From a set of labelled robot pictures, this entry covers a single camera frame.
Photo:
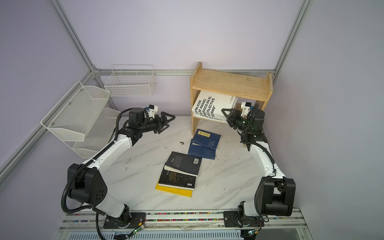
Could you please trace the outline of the black book with barcode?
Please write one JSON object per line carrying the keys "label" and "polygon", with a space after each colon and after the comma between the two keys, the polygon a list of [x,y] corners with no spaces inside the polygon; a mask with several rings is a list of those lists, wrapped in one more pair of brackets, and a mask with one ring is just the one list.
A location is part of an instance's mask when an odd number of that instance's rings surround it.
{"label": "black book with barcode", "polygon": [[201,163],[201,157],[172,152],[164,165],[164,169],[197,177],[199,175]]}

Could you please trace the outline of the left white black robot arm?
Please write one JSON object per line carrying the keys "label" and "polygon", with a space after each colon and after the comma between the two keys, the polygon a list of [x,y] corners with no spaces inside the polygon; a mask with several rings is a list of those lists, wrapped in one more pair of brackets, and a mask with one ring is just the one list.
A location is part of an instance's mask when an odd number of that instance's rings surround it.
{"label": "left white black robot arm", "polygon": [[103,175],[144,133],[160,134],[175,118],[165,112],[158,114],[154,105],[121,111],[116,118],[111,141],[89,160],[82,164],[72,164],[68,168],[68,180],[61,196],[63,212],[73,214],[91,209],[127,225],[131,219],[129,207],[108,193]]}

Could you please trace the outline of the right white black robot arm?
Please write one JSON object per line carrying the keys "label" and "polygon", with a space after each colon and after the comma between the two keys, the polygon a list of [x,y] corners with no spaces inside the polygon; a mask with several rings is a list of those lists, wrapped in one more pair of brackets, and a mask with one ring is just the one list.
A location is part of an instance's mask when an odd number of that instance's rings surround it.
{"label": "right white black robot arm", "polygon": [[260,183],[251,201],[238,205],[238,219],[268,216],[291,216],[294,208],[296,183],[287,178],[278,167],[263,130],[265,112],[254,107],[246,117],[237,109],[222,109],[227,123],[240,135],[241,143],[263,171]]}

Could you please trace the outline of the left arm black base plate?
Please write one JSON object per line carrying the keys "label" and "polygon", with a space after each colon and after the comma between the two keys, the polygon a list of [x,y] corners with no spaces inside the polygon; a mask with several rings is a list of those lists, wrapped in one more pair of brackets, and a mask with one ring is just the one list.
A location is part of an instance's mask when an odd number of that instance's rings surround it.
{"label": "left arm black base plate", "polygon": [[136,229],[140,225],[144,225],[146,220],[146,213],[144,212],[130,212],[123,214],[119,218],[106,216],[104,229]]}

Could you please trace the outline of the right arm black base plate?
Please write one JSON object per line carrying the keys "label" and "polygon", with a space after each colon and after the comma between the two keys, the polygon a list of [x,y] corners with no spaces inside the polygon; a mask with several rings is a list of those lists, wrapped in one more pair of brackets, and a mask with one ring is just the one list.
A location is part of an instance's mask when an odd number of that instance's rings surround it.
{"label": "right arm black base plate", "polygon": [[264,227],[265,222],[260,216],[240,216],[237,211],[224,211],[224,225],[226,228]]}

